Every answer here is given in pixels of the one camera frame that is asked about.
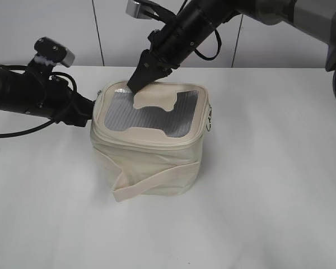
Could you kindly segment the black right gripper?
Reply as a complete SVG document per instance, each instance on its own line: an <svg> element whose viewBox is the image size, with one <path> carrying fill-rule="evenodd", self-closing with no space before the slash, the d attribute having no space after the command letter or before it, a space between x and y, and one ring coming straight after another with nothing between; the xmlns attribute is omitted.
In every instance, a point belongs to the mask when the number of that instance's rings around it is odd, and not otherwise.
<svg viewBox="0 0 336 269"><path fill-rule="evenodd" d="M149 37L151 47L142 52L138 66L127 82L128 88L137 93L168 76L193 52L205 61L214 60L217 55L208 57L197 49L211 33L217 34L217 27L202 16L178 17L160 31L152 32Z"/></svg>

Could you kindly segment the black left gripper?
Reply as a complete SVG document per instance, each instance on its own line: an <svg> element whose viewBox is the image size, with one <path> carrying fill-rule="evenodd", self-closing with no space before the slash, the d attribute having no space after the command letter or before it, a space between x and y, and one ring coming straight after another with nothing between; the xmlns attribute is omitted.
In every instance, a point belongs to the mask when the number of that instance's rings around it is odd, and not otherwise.
<svg viewBox="0 0 336 269"><path fill-rule="evenodd" d="M94 101L71 89L67 81L48 81L46 93L48 119L76 127L85 127L92 119Z"/></svg>

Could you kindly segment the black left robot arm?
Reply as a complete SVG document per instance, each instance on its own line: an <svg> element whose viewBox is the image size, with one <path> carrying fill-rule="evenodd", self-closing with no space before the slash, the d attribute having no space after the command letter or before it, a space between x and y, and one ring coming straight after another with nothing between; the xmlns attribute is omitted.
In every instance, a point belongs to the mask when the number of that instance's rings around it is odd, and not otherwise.
<svg viewBox="0 0 336 269"><path fill-rule="evenodd" d="M53 66L0 65L0 110L85 127L94 102L77 92L74 79Z"/></svg>

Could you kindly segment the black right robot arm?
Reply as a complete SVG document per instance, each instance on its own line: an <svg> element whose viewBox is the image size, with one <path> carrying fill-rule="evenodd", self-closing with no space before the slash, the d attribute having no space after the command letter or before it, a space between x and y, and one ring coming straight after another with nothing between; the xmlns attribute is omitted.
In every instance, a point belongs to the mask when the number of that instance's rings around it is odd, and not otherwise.
<svg viewBox="0 0 336 269"><path fill-rule="evenodd" d="M221 24L238 15L265 25L285 22L322 41L329 47L325 69L336 69L336 1L188 1L178 13L152 1L129 1L126 13L165 24L148 37L150 48L127 83L133 93L169 76Z"/></svg>

